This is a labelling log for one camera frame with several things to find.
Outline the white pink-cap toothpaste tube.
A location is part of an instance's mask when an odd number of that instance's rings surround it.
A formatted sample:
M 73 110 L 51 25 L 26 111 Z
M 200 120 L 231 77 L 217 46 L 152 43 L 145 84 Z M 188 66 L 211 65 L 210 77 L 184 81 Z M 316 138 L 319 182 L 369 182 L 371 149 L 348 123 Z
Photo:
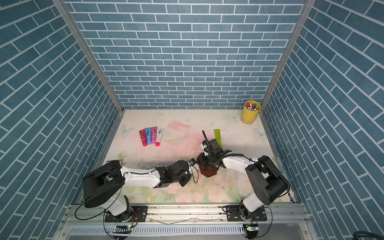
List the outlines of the white pink-cap toothpaste tube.
M 155 141 L 155 145 L 157 147 L 159 147 L 161 144 L 163 133 L 164 133 L 164 128 L 157 128 L 157 135 L 156 135 L 156 141 Z

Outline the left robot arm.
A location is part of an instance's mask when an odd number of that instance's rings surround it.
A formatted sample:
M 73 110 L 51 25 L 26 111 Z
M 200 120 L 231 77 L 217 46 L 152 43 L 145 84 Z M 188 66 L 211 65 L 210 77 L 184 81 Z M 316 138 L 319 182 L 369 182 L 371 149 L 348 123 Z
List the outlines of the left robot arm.
M 193 176 L 191 167 L 195 159 L 178 160 L 168 167 L 156 167 L 150 170 L 131 169 L 121 166 L 114 160 L 83 177 L 85 208 L 102 207 L 113 216 L 130 213 L 132 208 L 128 197 L 123 195 L 123 188 L 148 187 L 166 188 L 178 183 L 185 186 Z

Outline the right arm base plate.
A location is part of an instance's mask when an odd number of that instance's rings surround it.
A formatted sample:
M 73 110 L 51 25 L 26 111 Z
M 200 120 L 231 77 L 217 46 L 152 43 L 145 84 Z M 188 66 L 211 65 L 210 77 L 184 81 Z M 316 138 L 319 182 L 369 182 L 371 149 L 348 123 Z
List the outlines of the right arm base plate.
M 228 222 L 240 221 L 267 221 L 267 215 L 264 207 L 260 207 L 253 212 L 249 212 L 245 207 L 239 205 L 224 206 L 222 210 L 226 213 Z

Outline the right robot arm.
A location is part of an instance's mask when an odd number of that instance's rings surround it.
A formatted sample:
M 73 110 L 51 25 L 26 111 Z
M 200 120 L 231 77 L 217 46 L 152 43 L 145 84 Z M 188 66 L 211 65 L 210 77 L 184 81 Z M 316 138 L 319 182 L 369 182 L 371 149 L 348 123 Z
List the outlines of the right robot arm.
M 269 206 L 290 190 L 288 180 L 267 156 L 252 159 L 230 150 L 224 151 L 216 139 L 204 140 L 201 148 L 203 152 L 198 156 L 197 163 L 203 176 L 210 178 L 216 175 L 220 167 L 248 176 L 253 192 L 239 203 L 240 212 L 247 219 L 258 208 Z

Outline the green toothpaste tube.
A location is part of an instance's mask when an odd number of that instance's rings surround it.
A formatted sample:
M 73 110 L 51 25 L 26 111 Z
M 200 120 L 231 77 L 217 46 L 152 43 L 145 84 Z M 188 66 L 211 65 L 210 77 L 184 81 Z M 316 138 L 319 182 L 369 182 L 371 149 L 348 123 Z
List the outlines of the green toothpaste tube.
M 221 147 L 222 146 L 221 130 L 220 129 L 214 129 L 214 135 L 215 135 L 215 139 L 216 139 L 218 145 Z

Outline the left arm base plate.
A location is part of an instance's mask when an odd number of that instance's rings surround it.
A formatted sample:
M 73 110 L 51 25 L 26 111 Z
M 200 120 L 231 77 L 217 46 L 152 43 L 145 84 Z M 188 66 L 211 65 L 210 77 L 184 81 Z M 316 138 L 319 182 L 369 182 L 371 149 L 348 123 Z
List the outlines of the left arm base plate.
M 148 206 L 131 206 L 130 210 L 117 216 L 113 216 L 110 211 L 107 211 L 104 220 L 106 223 L 133 222 L 135 224 L 145 222 L 147 213 Z

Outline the brown cloth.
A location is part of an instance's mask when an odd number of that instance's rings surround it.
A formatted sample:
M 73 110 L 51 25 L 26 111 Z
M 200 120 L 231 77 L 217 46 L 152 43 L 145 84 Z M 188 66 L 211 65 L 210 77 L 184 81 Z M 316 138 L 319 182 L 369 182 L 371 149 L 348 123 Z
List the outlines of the brown cloth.
M 201 174 L 206 178 L 210 178 L 216 175 L 219 169 L 217 166 L 212 166 L 212 165 L 203 166 L 201 164 L 199 164 L 199 168 L 200 168 Z

